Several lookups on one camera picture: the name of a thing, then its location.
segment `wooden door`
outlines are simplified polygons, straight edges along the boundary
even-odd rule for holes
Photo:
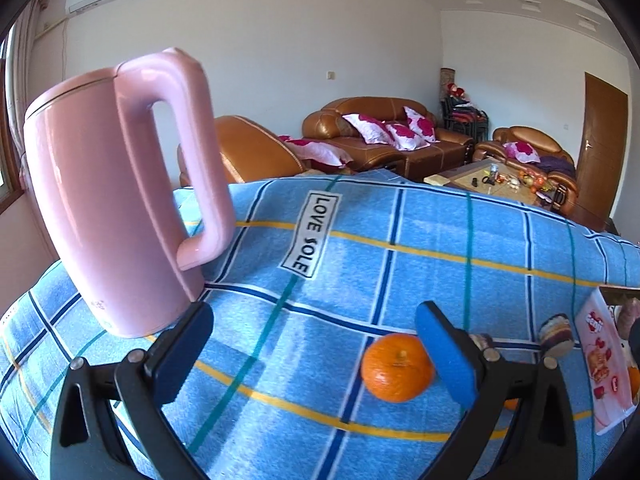
[[[618,192],[625,158],[628,96],[586,76],[584,131],[578,160],[578,205],[606,221]]]

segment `kettle handle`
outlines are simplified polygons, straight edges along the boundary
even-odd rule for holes
[[[151,114],[151,106],[158,101],[167,102],[174,111],[204,226],[178,247],[178,267],[188,270],[217,258],[231,241],[236,216],[204,70],[188,54],[169,48],[121,64],[114,84],[118,108],[125,107],[129,114]]]

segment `leather sofa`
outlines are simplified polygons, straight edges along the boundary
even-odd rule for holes
[[[414,152],[400,152],[386,144],[366,144],[358,131],[342,118],[347,114],[365,114],[379,121],[406,124],[404,106],[437,124],[436,117],[424,105],[411,99],[349,97],[332,101],[309,115],[302,124],[302,135],[347,151],[353,157],[349,164],[352,170],[387,168],[414,182],[422,182],[426,176],[462,166],[470,158],[474,142],[462,134],[436,128],[436,138],[440,142]]]
[[[555,139],[548,136],[545,132],[541,132],[535,128],[529,128],[528,126],[498,128],[494,131],[493,138],[494,140],[488,140],[476,144],[473,161],[476,162],[489,157],[494,158],[500,162],[506,163],[512,168],[541,174],[546,176],[554,184],[564,185],[567,189],[567,200],[560,208],[560,213],[567,217],[570,216],[575,208],[575,204],[577,203],[578,195],[580,194],[580,189],[575,179],[557,171],[545,173],[530,164],[523,164],[514,158],[508,158],[503,145],[507,142],[517,142],[519,140],[528,142],[536,149],[540,156],[556,156],[558,158],[563,158],[575,167],[572,156],[569,155],[569,153],[567,153]]]
[[[294,176],[307,170],[276,135],[260,124],[240,116],[222,116],[215,119],[215,126],[226,179],[230,184]],[[180,185],[190,186],[179,145],[178,166]]]

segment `yellow stripe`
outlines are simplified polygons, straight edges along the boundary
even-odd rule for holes
[[[37,407],[38,403],[34,399],[33,395],[31,394],[31,392],[30,392],[30,390],[29,390],[29,388],[27,386],[27,383],[26,383],[26,381],[24,379],[24,374],[22,373],[22,368],[20,367],[20,363],[18,363],[15,360],[14,355],[11,353],[11,348],[9,347],[9,342],[6,340],[6,336],[4,335],[4,333],[2,334],[2,339],[4,340],[4,347],[6,348],[6,355],[9,358],[9,361],[11,361],[12,364],[14,365],[15,371],[18,373],[18,379],[20,380],[20,387],[22,388],[22,391],[24,392],[25,397],[27,397],[27,400],[29,401],[29,404],[31,405],[33,410],[36,411],[36,407]],[[40,419],[40,422],[44,426],[44,429],[47,430],[47,433],[52,434],[51,423],[49,422],[49,419],[47,419],[46,415],[44,413],[42,413],[42,410],[38,410],[38,418]]]
[[[156,340],[153,336],[148,336],[147,339],[149,341]],[[233,377],[228,376],[220,372],[219,370],[216,370],[215,368],[212,368],[202,361],[196,361],[195,367],[201,372],[206,373],[209,377],[212,377],[218,382],[224,384],[225,386],[229,386],[233,381]],[[336,416],[330,416],[326,415],[325,413],[316,412],[316,410],[306,408],[305,406],[301,406],[300,404],[295,404],[294,402],[289,402],[288,400],[279,399],[278,397],[273,397],[261,392],[257,392],[256,390],[245,386],[244,384],[240,384],[240,386],[238,387],[238,392],[249,397],[250,399],[257,400],[258,402],[262,402],[263,404],[268,404],[269,406],[284,410],[285,412],[299,415],[303,418],[306,418],[307,420],[318,422],[319,424],[322,424],[324,426],[331,426],[332,428],[337,428],[338,430],[351,431],[351,433],[378,436],[382,438],[394,438],[397,440],[413,440],[418,442],[446,442],[451,436],[450,433],[423,433],[420,431],[392,430],[389,428],[366,426],[365,424],[357,424],[355,422],[343,422]],[[590,411],[577,413],[577,415],[574,416],[574,420],[581,420],[590,415]],[[496,430],[492,433],[491,438],[504,438],[506,434],[507,429]]]
[[[295,229],[295,224],[290,222],[236,222],[238,227],[271,227],[275,229]],[[370,245],[373,247],[379,247],[381,249],[388,249],[391,251],[397,251],[399,253],[414,254],[415,256],[425,256],[427,258],[435,258],[437,260],[445,260],[447,262],[455,262],[459,264],[466,264],[465,256],[458,256],[457,254],[442,253],[439,251],[429,251],[426,249],[416,249],[413,247],[392,245],[388,242],[381,240],[375,240],[373,238],[367,238],[364,236],[352,235],[350,233],[344,233],[342,231],[331,231],[331,236],[336,238],[342,238],[343,240],[350,240],[352,242],[358,242],[361,244]],[[471,263],[478,267],[485,267],[494,270],[503,270],[505,272],[512,272],[514,274],[523,274],[529,276],[537,276],[539,278],[545,278],[547,280],[555,280],[556,282],[573,283],[574,279],[571,276],[564,276],[562,274],[556,274],[554,272],[546,272],[546,270],[527,269],[526,267],[518,267],[507,264],[499,264],[497,262],[491,262],[489,260],[481,260],[479,258],[472,258]],[[575,280],[576,285],[582,286],[599,286],[602,282],[590,282],[588,280]]]

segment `love sole label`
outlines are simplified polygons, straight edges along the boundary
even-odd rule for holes
[[[337,193],[309,191],[281,269],[307,280],[316,277],[341,198]]]

